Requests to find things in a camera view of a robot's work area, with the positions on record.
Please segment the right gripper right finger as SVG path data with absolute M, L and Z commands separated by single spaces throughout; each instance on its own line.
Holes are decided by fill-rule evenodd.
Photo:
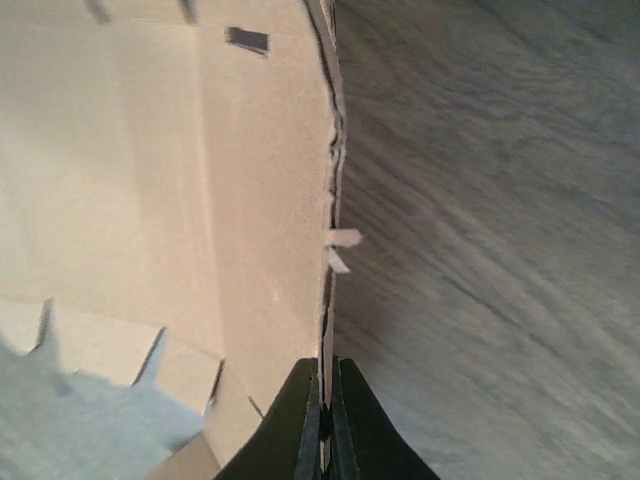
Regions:
M 352 359 L 333 361 L 330 412 L 330 479 L 439 479 L 398 433 Z

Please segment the cardboard box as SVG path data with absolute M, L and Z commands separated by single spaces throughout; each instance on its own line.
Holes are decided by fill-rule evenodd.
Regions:
M 331 1 L 1 5 L 1 475 L 218 479 L 330 395 Z

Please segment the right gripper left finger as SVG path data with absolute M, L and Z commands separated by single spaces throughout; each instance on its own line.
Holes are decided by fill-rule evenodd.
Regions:
M 313 480 L 320 466 L 318 362 L 298 360 L 249 441 L 219 480 Z

